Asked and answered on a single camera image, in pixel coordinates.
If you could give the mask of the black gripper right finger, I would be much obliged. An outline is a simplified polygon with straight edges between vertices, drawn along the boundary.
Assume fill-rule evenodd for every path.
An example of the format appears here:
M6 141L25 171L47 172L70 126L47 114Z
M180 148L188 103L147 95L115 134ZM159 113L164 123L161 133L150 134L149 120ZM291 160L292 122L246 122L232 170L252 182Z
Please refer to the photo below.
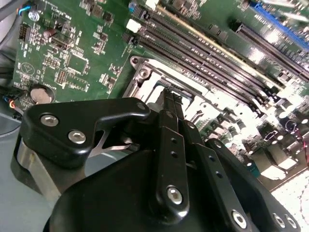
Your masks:
M175 112L185 139L186 156L197 167L197 189L210 220L210 232L298 232L294 217L217 139L204 142L196 126L184 119L182 99Z

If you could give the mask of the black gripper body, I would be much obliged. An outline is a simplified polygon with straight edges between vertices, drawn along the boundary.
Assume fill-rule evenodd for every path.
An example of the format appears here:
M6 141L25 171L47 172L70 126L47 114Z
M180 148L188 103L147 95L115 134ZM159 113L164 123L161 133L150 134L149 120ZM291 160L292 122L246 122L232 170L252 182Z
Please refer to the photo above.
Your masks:
M108 142L125 133L141 148L85 176L98 131ZM224 145L217 139L201 145L196 137L185 121L163 126L145 117L66 117L50 126L25 117L14 155L40 161L36 174L21 165L27 185L50 193L53 179L59 190L46 232L214 232L222 221L219 208L204 175L185 159L205 151L214 163Z

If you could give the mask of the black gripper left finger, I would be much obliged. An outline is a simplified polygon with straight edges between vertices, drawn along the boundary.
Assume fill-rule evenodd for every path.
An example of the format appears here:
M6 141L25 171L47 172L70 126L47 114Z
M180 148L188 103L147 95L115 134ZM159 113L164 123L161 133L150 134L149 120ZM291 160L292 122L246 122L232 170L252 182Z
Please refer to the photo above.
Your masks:
M35 105L24 113L20 164L49 200L85 179L88 158L139 145L154 155L150 207L164 219L189 211L184 137L174 96L164 89L155 111L137 98Z

